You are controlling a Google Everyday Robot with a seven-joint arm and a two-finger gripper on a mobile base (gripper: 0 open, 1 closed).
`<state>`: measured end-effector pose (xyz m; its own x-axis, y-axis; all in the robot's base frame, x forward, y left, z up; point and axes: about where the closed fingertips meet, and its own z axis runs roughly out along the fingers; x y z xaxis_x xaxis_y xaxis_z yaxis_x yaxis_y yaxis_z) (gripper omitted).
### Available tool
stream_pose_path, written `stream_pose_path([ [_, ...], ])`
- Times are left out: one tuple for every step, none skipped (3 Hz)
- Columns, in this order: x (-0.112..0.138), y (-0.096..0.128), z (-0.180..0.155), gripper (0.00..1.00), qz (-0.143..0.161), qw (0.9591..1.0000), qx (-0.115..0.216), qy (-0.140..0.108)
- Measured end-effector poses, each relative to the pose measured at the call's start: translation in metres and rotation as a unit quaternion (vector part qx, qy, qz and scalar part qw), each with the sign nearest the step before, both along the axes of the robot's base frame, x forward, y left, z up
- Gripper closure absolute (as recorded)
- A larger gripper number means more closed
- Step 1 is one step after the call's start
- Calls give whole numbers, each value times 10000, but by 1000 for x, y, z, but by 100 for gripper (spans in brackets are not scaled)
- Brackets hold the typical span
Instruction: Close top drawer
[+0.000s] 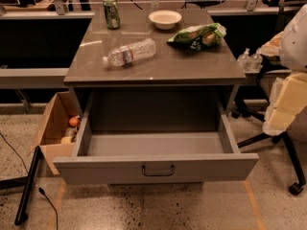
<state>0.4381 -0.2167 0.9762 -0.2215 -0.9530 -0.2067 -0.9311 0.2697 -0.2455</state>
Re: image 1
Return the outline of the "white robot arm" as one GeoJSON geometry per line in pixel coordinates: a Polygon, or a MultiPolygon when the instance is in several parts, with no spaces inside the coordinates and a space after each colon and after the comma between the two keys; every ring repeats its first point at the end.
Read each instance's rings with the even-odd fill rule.
{"type": "Polygon", "coordinates": [[[261,50],[268,56],[279,56],[280,64],[291,71],[285,79],[275,79],[265,113],[262,129],[275,136],[307,106],[307,5],[261,50]]]}

